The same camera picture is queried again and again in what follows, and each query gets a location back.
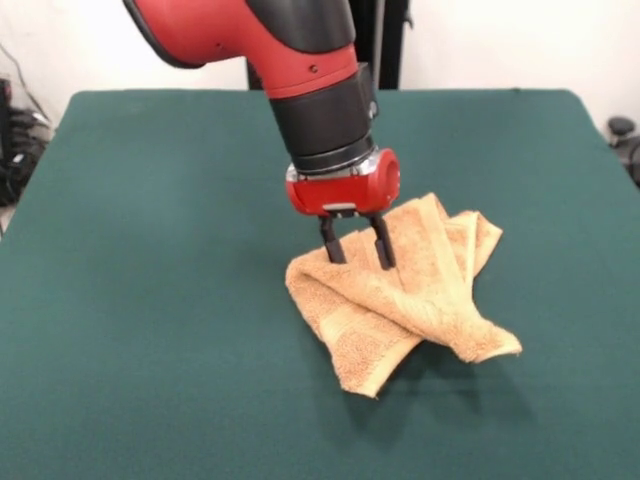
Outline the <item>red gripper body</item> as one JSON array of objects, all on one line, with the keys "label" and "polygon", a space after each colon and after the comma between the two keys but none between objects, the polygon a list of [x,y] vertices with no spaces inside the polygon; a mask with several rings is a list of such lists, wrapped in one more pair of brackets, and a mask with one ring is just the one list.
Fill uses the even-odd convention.
[{"label": "red gripper body", "polygon": [[304,175],[290,165],[285,186],[293,207],[304,215],[375,214],[398,197],[400,166],[393,150],[375,149],[356,165],[328,174]]}]

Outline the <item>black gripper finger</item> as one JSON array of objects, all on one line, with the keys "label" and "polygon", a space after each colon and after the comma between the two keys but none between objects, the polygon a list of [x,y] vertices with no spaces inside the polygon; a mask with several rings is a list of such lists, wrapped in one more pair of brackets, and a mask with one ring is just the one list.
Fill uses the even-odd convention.
[{"label": "black gripper finger", "polygon": [[342,249],[339,238],[333,228],[333,218],[331,216],[319,217],[319,229],[324,243],[328,259],[332,264],[345,264],[346,257]]},{"label": "black gripper finger", "polygon": [[376,236],[374,245],[380,266],[383,270],[390,270],[396,266],[396,259],[387,224],[380,213],[369,215],[368,220]]}]

